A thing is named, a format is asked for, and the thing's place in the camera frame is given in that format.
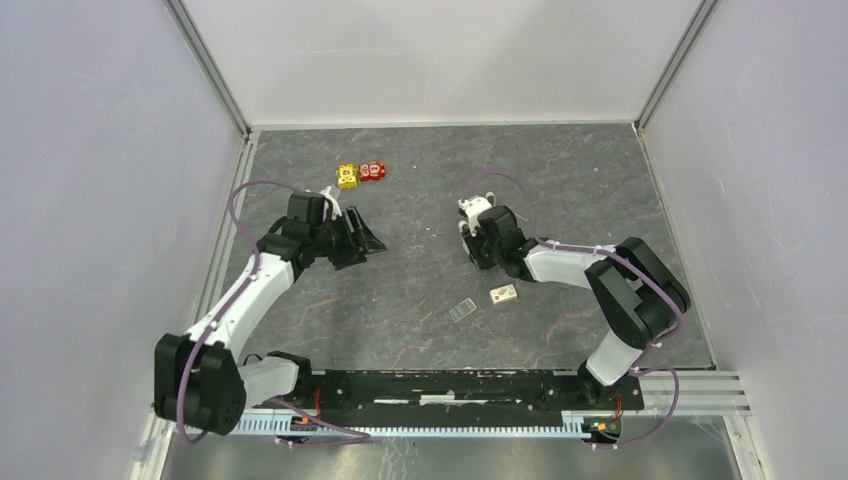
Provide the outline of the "white staple box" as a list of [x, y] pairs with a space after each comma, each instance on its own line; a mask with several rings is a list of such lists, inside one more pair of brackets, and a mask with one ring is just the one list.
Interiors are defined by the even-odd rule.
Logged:
[[489, 292], [489, 295], [494, 305], [499, 305], [508, 301], [516, 300], [518, 297], [518, 293], [514, 284], [507, 284], [501, 287], [494, 288]]

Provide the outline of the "grey staple tray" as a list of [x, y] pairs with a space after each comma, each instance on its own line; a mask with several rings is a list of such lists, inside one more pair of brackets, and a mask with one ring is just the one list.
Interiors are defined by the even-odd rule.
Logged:
[[448, 313], [454, 322], [459, 322], [477, 310], [476, 303], [471, 298], [462, 300], [457, 305], [451, 307]]

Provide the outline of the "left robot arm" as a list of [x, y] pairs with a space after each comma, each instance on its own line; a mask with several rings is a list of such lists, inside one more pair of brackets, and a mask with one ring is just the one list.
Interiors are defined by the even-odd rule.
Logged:
[[331, 189], [295, 190], [284, 216], [251, 243], [242, 273], [211, 310], [181, 335], [165, 334], [154, 349], [153, 409], [180, 432], [229, 434], [244, 411], [279, 397], [290, 407], [314, 394], [308, 359], [270, 353], [237, 361], [276, 300], [320, 259], [337, 269], [386, 251], [354, 207], [341, 208]]

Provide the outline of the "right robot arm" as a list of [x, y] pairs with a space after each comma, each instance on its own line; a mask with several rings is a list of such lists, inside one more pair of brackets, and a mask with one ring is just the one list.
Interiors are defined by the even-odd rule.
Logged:
[[678, 328], [691, 306], [685, 287], [640, 238], [607, 246], [531, 238], [510, 208], [481, 196], [459, 201], [458, 212], [464, 248], [477, 269], [499, 267], [517, 280], [593, 293], [609, 330], [579, 368], [578, 396], [591, 408], [617, 396], [617, 383]]

